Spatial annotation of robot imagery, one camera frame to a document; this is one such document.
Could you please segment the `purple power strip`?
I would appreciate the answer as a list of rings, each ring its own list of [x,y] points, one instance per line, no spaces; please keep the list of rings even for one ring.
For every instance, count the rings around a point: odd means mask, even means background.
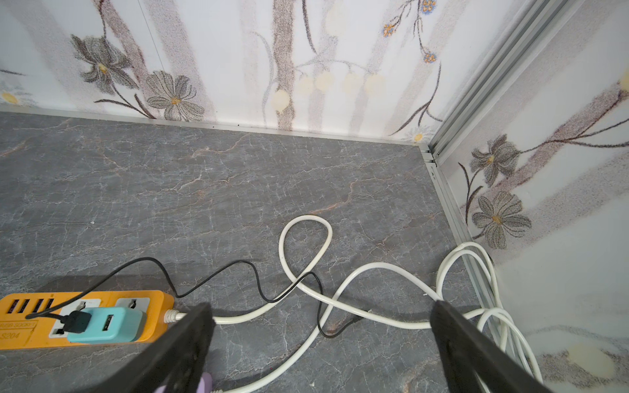
[[[209,373],[204,372],[201,375],[201,379],[198,383],[198,387],[196,390],[196,393],[211,393],[212,392],[212,386],[213,386],[213,380],[212,377]],[[154,391],[155,393],[164,393],[165,392],[165,386],[160,386],[159,388],[155,389]]]

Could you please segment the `orange power strip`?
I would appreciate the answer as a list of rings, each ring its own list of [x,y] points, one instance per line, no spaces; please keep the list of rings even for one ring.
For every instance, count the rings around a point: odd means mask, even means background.
[[[154,342],[167,330],[161,321],[163,313],[173,309],[175,298],[163,291],[94,291],[80,299],[76,292],[16,293],[1,299],[1,349],[25,350],[74,346],[67,340],[62,321],[54,318],[27,319],[26,316],[51,308],[54,314],[66,316],[73,311],[98,307],[126,307],[139,309],[146,315],[141,336],[135,342]]]

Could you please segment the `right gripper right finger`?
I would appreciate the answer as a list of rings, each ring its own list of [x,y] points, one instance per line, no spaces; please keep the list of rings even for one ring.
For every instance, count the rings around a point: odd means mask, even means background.
[[[438,301],[430,325],[451,392],[547,392],[459,311]]]

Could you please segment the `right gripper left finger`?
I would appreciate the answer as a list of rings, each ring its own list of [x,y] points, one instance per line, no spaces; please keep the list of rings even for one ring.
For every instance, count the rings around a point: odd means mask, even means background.
[[[161,321],[170,324],[162,336],[108,379],[87,392],[195,392],[203,375],[215,329],[211,304],[201,303],[186,313],[166,310]]]

